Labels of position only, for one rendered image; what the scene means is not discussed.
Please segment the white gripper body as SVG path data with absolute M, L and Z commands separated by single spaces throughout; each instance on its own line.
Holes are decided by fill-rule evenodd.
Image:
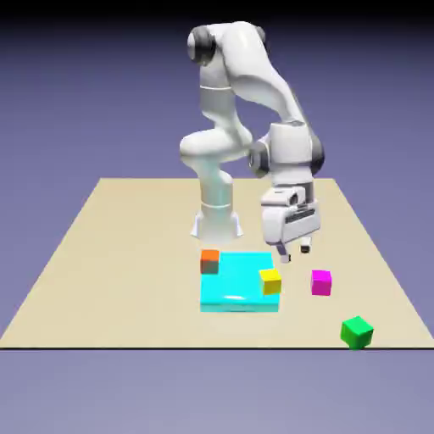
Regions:
M 261 201 L 262 232 L 269 245 L 287 244 L 320 228 L 319 202 L 301 205 Z

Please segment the small yellow cube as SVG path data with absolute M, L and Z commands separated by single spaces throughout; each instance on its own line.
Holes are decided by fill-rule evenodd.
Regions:
M 281 274 L 276 268 L 260 270 L 259 278 L 265 296 L 281 293 Z

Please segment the small magenta cube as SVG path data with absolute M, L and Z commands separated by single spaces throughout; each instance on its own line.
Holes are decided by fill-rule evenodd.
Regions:
M 329 270 L 312 270 L 311 272 L 311 293 L 315 296 L 330 296 L 332 277 Z

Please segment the small orange cube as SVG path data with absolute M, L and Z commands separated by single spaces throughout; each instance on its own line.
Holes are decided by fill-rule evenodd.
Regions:
M 213 275 L 219 272 L 220 251 L 216 249 L 203 249 L 200 257 L 200 272 Z

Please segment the small green cube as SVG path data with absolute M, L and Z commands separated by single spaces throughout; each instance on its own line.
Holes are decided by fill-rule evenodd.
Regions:
M 342 322 L 341 339 L 351 349 L 361 349 L 370 345 L 374 328 L 362 317 L 355 316 Z

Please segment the large cyan box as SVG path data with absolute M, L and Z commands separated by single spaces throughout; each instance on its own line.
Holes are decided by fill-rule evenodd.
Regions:
M 264 295 L 261 270 L 273 270 L 271 253 L 221 252 L 216 273 L 202 273 L 202 312 L 275 313 L 280 293 Z

